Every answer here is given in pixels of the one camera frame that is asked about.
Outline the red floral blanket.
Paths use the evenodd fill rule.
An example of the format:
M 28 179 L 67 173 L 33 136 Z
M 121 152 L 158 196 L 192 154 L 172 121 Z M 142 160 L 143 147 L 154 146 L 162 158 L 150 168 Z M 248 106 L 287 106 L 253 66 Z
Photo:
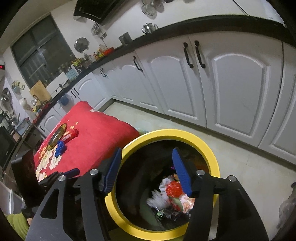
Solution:
M 66 125 L 66 134 L 77 130 L 78 136 L 66 144 L 66 150 L 60 157 L 55 157 L 56 150 L 47 150 L 47 145 L 62 124 Z M 94 110 L 86 101 L 80 101 L 56 124 L 34 155 L 37 180 L 74 168 L 84 175 L 111 157 L 116 148 L 124 148 L 137 137 L 139 132 L 128 123 Z

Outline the black range hood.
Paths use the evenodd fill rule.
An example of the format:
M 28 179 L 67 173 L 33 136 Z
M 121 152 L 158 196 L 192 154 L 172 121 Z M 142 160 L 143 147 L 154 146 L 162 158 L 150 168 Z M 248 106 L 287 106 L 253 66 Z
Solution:
M 103 26 L 124 4 L 123 0 L 78 0 L 73 16 L 84 17 Z

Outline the black microwave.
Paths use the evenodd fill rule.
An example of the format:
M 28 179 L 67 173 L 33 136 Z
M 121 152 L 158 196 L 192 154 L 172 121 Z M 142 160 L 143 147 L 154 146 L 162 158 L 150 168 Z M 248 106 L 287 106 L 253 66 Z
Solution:
M 9 134 L 5 127 L 1 126 L 0 129 L 0 165 L 1 168 L 6 166 L 14 152 L 16 142 Z

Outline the grey metal canister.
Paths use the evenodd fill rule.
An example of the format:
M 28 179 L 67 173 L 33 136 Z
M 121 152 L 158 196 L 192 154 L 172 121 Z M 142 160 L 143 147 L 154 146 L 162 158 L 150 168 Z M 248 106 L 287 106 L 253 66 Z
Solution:
M 129 33 L 126 32 L 123 35 L 119 36 L 118 39 L 120 40 L 123 46 L 127 46 L 133 42 L 132 38 L 130 37 Z

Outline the green mesh scrub sponge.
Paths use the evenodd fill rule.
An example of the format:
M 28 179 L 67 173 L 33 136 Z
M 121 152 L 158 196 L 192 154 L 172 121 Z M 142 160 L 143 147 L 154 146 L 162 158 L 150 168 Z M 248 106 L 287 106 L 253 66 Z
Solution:
M 139 213 L 144 220 L 144 228 L 147 230 L 160 230 L 162 226 L 157 221 L 154 210 L 147 205 L 148 197 L 149 190 L 145 189 L 139 201 Z

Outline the red bowl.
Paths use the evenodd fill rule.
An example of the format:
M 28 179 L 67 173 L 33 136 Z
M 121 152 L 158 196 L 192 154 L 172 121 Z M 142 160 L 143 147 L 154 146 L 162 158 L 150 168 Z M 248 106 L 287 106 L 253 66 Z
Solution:
M 104 56 L 108 56 L 108 55 L 112 54 L 114 51 L 115 51 L 115 49 L 114 49 L 113 47 L 108 48 L 107 50 L 105 50 L 105 51 L 103 52 L 103 55 L 104 55 Z

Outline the blue glove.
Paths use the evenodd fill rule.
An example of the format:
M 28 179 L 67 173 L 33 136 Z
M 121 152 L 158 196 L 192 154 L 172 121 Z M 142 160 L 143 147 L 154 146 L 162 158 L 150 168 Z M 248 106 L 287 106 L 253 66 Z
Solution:
M 58 158 L 59 156 L 62 156 L 62 154 L 66 151 L 66 146 L 63 141 L 57 142 L 57 147 L 55 149 L 55 157 Z

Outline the dark kitchen window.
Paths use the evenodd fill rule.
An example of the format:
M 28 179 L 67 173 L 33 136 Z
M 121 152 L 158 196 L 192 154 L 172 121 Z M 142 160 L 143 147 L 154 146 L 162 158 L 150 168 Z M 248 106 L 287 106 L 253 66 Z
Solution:
M 27 30 L 11 51 L 29 88 L 39 80 L 50 84 L 75 59 L 51 15 Z

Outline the white printed plastic bag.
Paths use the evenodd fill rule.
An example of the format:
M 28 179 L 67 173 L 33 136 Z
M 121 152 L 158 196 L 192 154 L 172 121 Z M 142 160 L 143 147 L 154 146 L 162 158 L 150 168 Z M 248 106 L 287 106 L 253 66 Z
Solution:
M 176 174 L 168 176 L 162 180 L 162 182 L 159 185 L 160 192 L 166 192 L 166 186 L 171 181 L 179 181 Z M 173 210 L 182 212 L 184 214 L 188 213 L 191 209 L 193 209 L 195 198 L 190 198 L 185 192 L 183 192 L 183 195 L 179 198 L 171 198 L 168 197 L 170 201 L 170 206 Z

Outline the yellow rimmed trash bin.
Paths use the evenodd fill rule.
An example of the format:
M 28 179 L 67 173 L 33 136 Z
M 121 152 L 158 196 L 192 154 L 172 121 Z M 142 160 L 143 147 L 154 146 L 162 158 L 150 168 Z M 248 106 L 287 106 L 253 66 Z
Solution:
M 204 158 L 208 166 L 209 173 L 214 177 L 220 177 L 219 165 L 210 147 L 196 135 L 177 129 L 162 129 L 152 131 L 134 139 L 123 148 L 121 162 L 124 163 L 134 152 L 143 148 L 144 146 L 163 140 L 179 141 L 193 147 Z M 142 240 L 171 240 L 173 238 L 183 236 L 186 233 L 186 229 L 188 227 L 188 224 L 186 223 L 180 227 L 162 232 L 146 230 L 132 224 L 123 215 L 118 206 L 115 188 L 113 188 L 108 196 L 105 197 L 105 204 L 110 216 L 122 230 L 136 238 L 141 238 Z

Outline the round yellow metal tray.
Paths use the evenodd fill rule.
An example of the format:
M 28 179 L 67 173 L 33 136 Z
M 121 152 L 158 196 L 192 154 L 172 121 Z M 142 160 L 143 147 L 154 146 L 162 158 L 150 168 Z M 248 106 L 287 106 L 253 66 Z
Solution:
M 46 150 L 52 150 L 58 143 L 58 141 L 63 137 L 63 134 L 66 132 L 67 125 L 64 123 L 60 125 L 55 133 L 50 138 Z

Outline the hanging strainer ladle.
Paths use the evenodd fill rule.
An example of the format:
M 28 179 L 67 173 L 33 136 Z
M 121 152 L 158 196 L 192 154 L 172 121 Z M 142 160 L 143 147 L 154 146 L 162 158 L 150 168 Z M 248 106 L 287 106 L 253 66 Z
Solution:
M 154 16 L 157 12 L 153 0 L 142 0 L 142 12 L 147 16 Z

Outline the red tube package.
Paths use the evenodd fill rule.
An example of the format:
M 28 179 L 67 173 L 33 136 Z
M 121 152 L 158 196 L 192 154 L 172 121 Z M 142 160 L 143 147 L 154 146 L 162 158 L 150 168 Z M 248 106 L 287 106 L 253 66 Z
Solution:
M 69 133 L 67 133 L 65 136 L 61 138 L 61 141 L 64 142 L 64 144 L 68 143 L 72 139 L 76 138 L 79 135 L 79 132 L 76 128 L 72 129 Z

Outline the steel teapot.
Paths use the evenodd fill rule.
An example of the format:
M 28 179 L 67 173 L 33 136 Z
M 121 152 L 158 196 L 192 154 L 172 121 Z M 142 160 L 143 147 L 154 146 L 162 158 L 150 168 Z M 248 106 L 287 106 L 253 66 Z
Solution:
M 151 33 L 153 33 L 154 31 L 156 31 L 158 29 L 159 29 L 159 27 L 157 26 L 157 24 L 146 23 L 142 27 L 142 32 L 144 34 L 151 34 Z

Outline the red plastic bag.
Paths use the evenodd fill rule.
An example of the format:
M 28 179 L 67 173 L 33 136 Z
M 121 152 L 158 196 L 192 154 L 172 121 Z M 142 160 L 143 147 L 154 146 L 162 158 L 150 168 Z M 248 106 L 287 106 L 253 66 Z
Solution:
M 183 195 L 183 190 L 180 182 L 178 181 L 171 181 L 166 186 L 166 195 L 171 198 L 179 198 Z

